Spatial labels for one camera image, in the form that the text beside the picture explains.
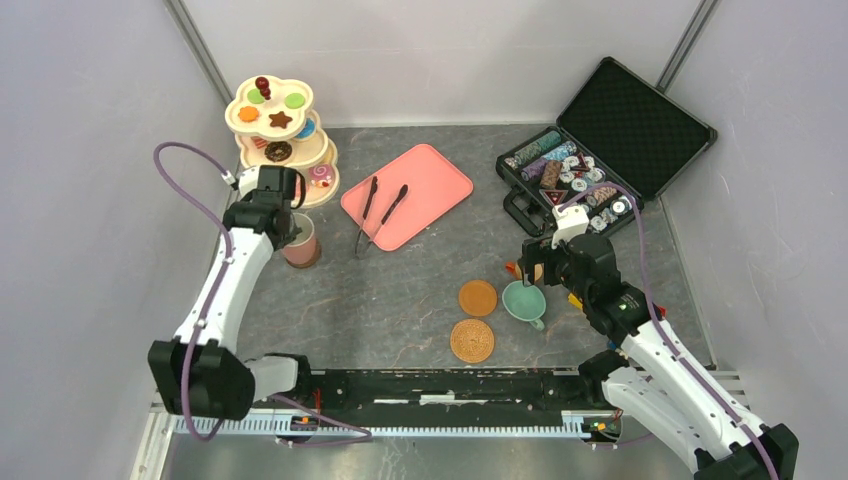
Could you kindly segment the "chocolate donut toy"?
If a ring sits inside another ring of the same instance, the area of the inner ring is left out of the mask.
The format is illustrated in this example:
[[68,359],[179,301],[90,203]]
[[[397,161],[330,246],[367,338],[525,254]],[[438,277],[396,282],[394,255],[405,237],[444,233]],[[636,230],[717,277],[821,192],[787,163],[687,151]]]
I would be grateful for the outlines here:
[[287,141],[269,142],[264,148],[265,158],[272,163],[287,161],[293,153],[292,145]]

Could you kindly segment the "pink swirl cake toy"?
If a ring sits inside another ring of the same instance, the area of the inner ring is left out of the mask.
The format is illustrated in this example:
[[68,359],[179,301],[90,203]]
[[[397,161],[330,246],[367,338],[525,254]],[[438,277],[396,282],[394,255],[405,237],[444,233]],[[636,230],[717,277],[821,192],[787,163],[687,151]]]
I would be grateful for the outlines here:
[[309,170],[310,184],[315,188],[329,188],[336,182],[336,170],[332,164],[318,164]]

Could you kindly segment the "pink slice cake toy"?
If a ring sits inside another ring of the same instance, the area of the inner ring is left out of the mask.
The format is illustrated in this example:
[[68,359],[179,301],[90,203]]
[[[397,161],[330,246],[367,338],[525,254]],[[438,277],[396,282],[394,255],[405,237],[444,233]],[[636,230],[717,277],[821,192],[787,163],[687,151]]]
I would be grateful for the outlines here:
[[264,139],[262,137],[258,137],[258,136],[253,136],[251,138],[251,140],[258,150],[265,149],[267,147],[267,145],[269,144],[269,142],[266,139]]

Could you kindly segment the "pink mug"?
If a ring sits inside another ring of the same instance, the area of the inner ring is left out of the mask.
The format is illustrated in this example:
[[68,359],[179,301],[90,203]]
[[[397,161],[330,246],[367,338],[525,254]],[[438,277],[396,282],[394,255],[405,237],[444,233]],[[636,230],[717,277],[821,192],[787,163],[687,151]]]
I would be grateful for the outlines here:
[[317,240],[314,222],[307,215],[294,213],[293,220],[299,232],[293,241],[283,248],[282,253],[285,260],[300,263],[308,260],[321,246]]

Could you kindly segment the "blue donut toy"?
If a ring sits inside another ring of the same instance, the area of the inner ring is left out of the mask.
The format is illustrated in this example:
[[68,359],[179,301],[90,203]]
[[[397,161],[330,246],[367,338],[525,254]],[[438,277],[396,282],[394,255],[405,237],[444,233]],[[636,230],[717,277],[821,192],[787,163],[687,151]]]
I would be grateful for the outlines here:
[[293,139],[297,141],[306,141],[315,134],[316,130],[317,126],[315,120],[313,118],[307,118],[303,128],[296,136],[293,137]]

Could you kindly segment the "brown star cookie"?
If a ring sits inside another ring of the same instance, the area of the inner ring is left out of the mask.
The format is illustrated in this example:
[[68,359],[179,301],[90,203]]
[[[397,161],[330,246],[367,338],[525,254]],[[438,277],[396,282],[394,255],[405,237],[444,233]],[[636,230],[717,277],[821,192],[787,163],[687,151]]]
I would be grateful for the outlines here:
[[281,129],[286,129],[293,121],[293,118],[289,116],[285,111],[278,111],[277,113],[272,113],[269,115],[269,119],[269,125],[271,127]]

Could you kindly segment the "dark brown round coaster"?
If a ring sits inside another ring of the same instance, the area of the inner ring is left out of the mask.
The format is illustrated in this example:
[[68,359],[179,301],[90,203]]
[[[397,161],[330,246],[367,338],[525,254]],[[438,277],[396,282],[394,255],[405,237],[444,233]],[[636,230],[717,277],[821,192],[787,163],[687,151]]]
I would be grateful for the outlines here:
[[304,262],[296,263],[296,262],[292,262],[289,259],[287,259],[286,262],[293,268],[307,269],[307,268],[312,267],[315,263],[317,263],[320,260],[321,256],[322,256],[322,251],[321,251],[320,248],[317,248],[313,252],[313,255],[308,260],[306,260]]

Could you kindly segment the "orange flower cookie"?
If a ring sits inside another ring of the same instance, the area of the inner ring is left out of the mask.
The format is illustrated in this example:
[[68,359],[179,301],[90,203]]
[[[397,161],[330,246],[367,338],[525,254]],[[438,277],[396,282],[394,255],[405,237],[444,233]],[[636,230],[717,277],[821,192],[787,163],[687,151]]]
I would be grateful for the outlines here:
[[238,119],[244,123],[251,123],[259,119],[260,111],[253,106],[241,107],[238,111]]

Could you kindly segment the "green round cookie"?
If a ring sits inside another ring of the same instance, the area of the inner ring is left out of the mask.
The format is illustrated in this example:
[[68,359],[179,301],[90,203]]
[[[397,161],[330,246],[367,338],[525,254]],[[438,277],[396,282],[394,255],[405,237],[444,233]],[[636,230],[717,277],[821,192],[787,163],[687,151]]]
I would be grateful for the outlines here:
[[255,105],[259,105],[265,102],[264,96],[257,88],[250,89],[246,94],[246,98],[251,104]]
[[284,105],[289,109],[300,109],[306,105],[306,100],[306,96],[301,93],[295,92],[285,97]]

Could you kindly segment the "woven tan round coaster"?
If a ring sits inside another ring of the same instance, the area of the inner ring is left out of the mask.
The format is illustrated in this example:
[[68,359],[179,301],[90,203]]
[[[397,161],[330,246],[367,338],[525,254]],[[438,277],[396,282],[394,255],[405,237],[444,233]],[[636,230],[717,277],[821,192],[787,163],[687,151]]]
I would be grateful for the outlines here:
[[463,362],[469,364],[483,362],[495,349],[494,332],[482,320],[461,320],[451,331],[450,348],[452,353]]

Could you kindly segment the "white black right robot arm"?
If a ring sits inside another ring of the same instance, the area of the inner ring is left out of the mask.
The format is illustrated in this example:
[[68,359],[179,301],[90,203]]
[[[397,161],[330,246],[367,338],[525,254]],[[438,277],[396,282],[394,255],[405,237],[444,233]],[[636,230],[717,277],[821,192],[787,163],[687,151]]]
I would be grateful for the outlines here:
[[519,264],[580,303],[590,325],[617,347],[583,362],[580,400],[630,414],[670,448],[696,479],[791,479],[799,440],[767,425],[692,358],[660,309],[622,280],[612,243],[597,234],[567,242],[527,240]]

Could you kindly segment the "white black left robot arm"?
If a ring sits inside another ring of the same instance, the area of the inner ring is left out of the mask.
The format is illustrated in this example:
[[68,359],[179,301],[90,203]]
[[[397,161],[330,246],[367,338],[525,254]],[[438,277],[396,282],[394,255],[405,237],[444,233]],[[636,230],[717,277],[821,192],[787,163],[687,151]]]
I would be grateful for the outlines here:
[[174,337],[154,342],[148,352],[168,413],[241,420],[254,403],[274,394],[295,408],[312,399],[314,381],[302,357],[268,354],[243,362],[236,356],[259,274],[300,231],[293,211],[304,192],[296,170],[262,167],[254,189],[218,219],[220,245],[200,295]]

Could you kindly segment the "small orange cup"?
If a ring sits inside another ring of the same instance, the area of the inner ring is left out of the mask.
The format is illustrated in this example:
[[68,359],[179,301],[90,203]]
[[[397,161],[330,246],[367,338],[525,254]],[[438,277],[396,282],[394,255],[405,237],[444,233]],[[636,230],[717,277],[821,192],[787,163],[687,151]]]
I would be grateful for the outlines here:
[[[505,269],[516,279],[523,280],[525,275],[524,271],[520,264],[516,262],[507,262],[505,264]],[[533,283],[539,283],[544,278],[544,267],[541,264],[537,264],[534,266],[533,270]]]

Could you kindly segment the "teal green cup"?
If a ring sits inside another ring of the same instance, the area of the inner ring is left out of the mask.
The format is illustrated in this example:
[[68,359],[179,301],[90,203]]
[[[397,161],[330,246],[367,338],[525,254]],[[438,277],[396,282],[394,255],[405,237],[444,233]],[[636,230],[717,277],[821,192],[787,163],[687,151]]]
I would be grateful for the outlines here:
[[502,291],[501,300],[513,318],[531,325],[538,331],[545,329],[542,317],[546,312],[547,302],[538,287],[513,281]]

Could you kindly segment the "cream three-tier dessert stand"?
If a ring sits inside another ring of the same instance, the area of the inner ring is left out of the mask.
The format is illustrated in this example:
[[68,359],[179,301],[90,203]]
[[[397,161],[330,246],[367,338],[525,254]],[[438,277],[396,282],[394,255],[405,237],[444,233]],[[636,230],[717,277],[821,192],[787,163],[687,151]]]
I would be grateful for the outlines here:
[[[247,92],[257,88],[265,98],[265,102],[259,105],[251,104],[247,98]],[[289,109],[284,105],[284,99],[291,93],[301,93],[307,97],[306,105],[300,109]],[[243,81],[237,88],[234,99],[225,109],[225,122],[233,132],[234,139],[240,149],[240,163],[246,170],[255,166],[282,166],[298,170],[306,178],[306,197],[303,203],[305,208],[314,208],[328,203],[337,193],[340,186],[339,171],[337,167],[337,146],[325,132],[320,115],[314,108],[315,96],[311,86],[297,79],[283,79],[273,75],[257,75]],[[241,107],[256,107],[261,116],[251,123],[244,123],[238,119],[238,111]],[[285,111],[293,118],[286,129],[273,128],[269,125],[269,115]],[[306,119],[315,120],[317,130],[315,134],[306,141],[297,141],[293,137],[303,128]],[[269,162],[264,156],[264,149],[258,150],[251,138],[258,136],[268,142],[287,141],[293,147],[291,157],[281,163]],[[310,184],[309,170],[318,164],[332,164],[336,170],[336,182],[329,188],[315,188]]]

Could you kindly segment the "orange round coaster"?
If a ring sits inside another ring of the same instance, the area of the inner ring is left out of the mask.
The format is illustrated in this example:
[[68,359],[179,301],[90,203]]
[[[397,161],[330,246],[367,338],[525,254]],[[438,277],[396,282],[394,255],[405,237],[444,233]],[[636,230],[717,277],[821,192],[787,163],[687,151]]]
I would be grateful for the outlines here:
[[498,295],[489,282],[471,280],[460,288],[458,303],[460,308],[471,317],[485,317],[496,309]]

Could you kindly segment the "black poker chip case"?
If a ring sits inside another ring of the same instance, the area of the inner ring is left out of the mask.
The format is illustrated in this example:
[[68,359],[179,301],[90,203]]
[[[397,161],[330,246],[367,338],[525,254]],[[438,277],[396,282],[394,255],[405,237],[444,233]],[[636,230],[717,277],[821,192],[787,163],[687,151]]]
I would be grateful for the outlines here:
[[555,122],[499,155],[503,209],[532,237],[550,233],[571,199],[591,230],[633,220],[717,140],[717,131],[612,57],[600,61]]

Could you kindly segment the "pink serving tray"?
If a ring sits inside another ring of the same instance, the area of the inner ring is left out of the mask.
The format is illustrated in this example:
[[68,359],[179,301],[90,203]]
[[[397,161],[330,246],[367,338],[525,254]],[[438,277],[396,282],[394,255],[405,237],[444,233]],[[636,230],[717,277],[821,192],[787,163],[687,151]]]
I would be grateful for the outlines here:
[[474,186],[428,144],[412,147],[342,195],[344,211],[373,240],[392,252],[466,199]]

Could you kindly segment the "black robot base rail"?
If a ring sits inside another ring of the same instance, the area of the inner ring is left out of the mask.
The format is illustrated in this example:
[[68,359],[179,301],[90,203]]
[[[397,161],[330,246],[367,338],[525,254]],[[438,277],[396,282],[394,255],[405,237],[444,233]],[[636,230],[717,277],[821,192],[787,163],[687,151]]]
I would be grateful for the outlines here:
[[260,408],[288,409],[297,433],[575,436],[611,444],[622,411],[573,368],[314,370]]

